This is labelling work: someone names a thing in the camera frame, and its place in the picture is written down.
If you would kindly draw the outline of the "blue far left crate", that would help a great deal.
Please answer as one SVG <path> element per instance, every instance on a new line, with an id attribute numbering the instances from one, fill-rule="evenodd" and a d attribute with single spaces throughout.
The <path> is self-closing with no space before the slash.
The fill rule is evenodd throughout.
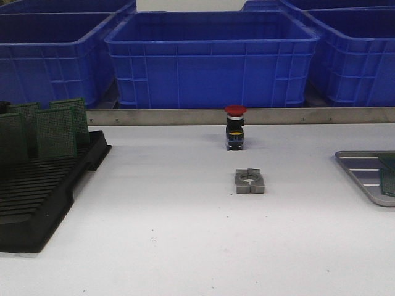
<path id="1" fill-rule="evenodd" d="M 133 11 L 136 1 L 15 1 L 1 6 L 2 14 L 114 13 Z"/>

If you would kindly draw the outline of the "metal table edge rail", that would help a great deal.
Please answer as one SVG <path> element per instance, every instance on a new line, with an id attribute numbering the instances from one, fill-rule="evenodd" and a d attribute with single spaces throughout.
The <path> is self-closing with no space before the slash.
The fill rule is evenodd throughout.
<path id="1" fill-rule="evenodd" d="M 225 125 L 222 109 L 92 109 L 90 126 Z M 394 123 L 394 107 L 252 108 L 248 125 Z"/>

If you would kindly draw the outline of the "black slotted board rack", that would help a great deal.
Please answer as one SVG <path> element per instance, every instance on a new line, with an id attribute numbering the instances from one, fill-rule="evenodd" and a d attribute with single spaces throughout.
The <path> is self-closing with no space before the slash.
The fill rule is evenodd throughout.
<path id="1" fill-rule="evenodd" d="M 73 190 L 98 168 L 111 145 L 102 131 L 75 158 L 39 160 L 1 167 L 1 251 L 38 253 L 74 203 Z"/>

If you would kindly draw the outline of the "silver metal tray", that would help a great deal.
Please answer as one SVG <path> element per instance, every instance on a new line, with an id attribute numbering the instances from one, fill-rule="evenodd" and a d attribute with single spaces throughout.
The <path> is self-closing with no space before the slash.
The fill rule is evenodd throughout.
<path id="1" fill-rule="evenodd" d="M 394 197 L 383 195 L 380 186 L 378 156 L 394 151 L 338 151 L 335 157 L 340 166 L 373 203 L 382 207 L 394 207 Z"/>

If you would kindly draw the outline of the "blue right plastic crate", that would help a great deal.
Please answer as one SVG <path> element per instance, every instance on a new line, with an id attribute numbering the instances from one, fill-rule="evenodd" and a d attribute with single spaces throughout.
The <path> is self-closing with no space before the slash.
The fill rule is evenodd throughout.
<path id="1" fill-rule="evenodd" d="M 333 107 L 394 106 L 394 10 L 308 10 L 319 40 L 308 80 Z"/>

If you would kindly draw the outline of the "blue plastic crate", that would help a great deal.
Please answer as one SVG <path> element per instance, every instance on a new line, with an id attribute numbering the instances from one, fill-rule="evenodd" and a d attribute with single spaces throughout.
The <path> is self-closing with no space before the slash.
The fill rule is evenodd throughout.
<path id="1" fill-rule="evenodd" d="M 92 108 L 114 81 L 105 37 L 115 13 L 1 14 L 1 100 L 82 97 Z"/>
<path id="2" fill-rule="evenodd" d="M 394 10 L 308 10 L 319 40 L 308 80 L 333 107 L 394 106 Z"/>
<path id="3" fill-rule="evenodd" d="M 284 12 L 138 12 L 105 41 L 124 108 L 298 107 L 318 36 Z"/>

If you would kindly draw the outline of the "blue left plastic crate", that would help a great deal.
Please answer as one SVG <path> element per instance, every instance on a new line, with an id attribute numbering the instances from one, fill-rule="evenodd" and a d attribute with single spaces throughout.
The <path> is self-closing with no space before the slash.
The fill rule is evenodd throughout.
<path id="1" fill-rule="evenodd" d="M 92 108 L 114 81 L 105 37 L 115 13 L 1 14 L 1 100 L 82 97 Z"/>

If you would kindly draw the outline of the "grey metal clamp block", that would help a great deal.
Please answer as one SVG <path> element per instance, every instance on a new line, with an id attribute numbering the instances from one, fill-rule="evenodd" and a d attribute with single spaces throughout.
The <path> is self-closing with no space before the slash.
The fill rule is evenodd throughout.
<path id="1" fill-rule="evenodd" d="M 258 168 L 236 169 L 235 188 L 237 194 L 264 194 L 265 183 Z"/>

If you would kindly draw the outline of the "red emergency stop button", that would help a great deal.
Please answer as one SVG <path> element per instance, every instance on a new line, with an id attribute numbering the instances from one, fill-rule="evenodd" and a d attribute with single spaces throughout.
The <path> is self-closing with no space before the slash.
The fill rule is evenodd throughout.
<path id="1" fill-rule="evenodd" d="M 230 150 L 243 150 L 244 146 L 244 114 L 247 108 L 242 105 L 229 105 L 225 107 L 227 113 L 226 147 Z"/>

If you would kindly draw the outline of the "blue far right crate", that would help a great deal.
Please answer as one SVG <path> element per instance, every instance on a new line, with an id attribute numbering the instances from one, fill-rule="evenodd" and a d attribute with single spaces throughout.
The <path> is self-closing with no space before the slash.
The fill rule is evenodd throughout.
<path id="1" fill-rule="evenodd" d="M 242 11 L 264 10 L 322 10 L 322 9 L 385 9 L 394 8 L 391 0 L 298 0 L 298 1 L 246 1 Z"/>

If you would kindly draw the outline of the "green perforated circuit board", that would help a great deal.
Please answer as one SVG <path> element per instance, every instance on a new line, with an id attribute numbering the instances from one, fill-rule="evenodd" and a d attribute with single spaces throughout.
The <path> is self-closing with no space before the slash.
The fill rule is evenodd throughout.
<path id="1" fill-rule="evenodd" d="M 51 109 L 71 107 L 73 111 L 73 123 L 77 146 L 90 143 L 89 129 L 87 124 L 84 98 L 73 98 L 49 103 Z"/>
<path id="2" fill-rule="evenodd" d="M 37 112 L 40 110 L 39 102 L 26 104 L 11 104 L 7 107 L 7 113 L 19 113 L 22 117 L 25 139 L 27 143 L 28 156 L 37 157 Z"/>
<path id="3" fill-rule="evenodd" d="M 381 193 L 390 197 L 395 195 L 395 184 L 394 184 L 394 171 L 382 168 L 380 170 L 380 186 Z"/>
<path id="4" fill-rule="evenodd" d="M 380 170 L 395 171 L 395 158 L 393 154 L 381 154 L 378 156 L 378 159 L 383 165 Z"/>
<path id="5" fill-rule="evenodd" d="M 21 114 L 1 114 L 1 168 L 28 161 L 27 140 Z"/>
<path id="6" fill-rule="evenodd" d="M 77 155 L 71 107 L 39 110 L 36 114 L 38 158 L 74 158 Z"/>

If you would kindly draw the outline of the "blue centre plastic crate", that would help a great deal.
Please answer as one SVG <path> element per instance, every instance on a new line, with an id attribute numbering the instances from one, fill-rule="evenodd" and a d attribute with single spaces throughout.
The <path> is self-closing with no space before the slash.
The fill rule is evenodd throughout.
<path id="1" fill-rule="evenodd" d="M 284 12 L 138 12 L 105 41 L 124 108 L 298 107 L 318 36 Z"/>

